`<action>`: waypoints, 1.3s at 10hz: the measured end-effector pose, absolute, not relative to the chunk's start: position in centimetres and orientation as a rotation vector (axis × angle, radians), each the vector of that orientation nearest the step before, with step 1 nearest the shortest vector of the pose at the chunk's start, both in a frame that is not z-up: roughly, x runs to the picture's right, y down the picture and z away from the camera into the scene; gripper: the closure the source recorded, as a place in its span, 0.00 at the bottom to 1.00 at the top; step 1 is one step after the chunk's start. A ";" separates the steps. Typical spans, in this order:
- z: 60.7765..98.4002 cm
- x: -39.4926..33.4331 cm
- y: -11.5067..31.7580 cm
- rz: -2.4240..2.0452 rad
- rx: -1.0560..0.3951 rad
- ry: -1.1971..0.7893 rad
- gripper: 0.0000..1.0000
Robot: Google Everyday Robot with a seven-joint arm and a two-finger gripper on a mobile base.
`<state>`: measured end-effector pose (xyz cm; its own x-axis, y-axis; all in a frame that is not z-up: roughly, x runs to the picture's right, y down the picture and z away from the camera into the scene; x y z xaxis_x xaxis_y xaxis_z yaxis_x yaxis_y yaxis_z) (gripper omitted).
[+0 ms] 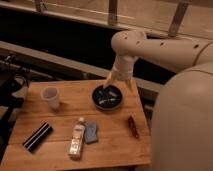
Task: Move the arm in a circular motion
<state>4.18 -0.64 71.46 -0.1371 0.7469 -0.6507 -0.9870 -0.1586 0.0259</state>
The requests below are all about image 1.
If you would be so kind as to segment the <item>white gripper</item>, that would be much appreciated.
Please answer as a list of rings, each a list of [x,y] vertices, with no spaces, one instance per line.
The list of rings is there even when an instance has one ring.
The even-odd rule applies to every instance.
[[[111,85],[114,80],[126,81],[127,87],[133,91],[132,80],[133,68],[135,59],[130,56],[119,56],[117,55],[111,70],[111,75],[109,75],[103,84],[103,88],[107,88]]]

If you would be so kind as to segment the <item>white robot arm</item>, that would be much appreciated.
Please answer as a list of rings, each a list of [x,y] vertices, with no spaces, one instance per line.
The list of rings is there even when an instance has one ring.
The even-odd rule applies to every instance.
[[[175,73],[155,102],[150,171],[213,171],[213,41],[120,31],[111,46],[116,58],[106,85],[129,83],[138,58]]]

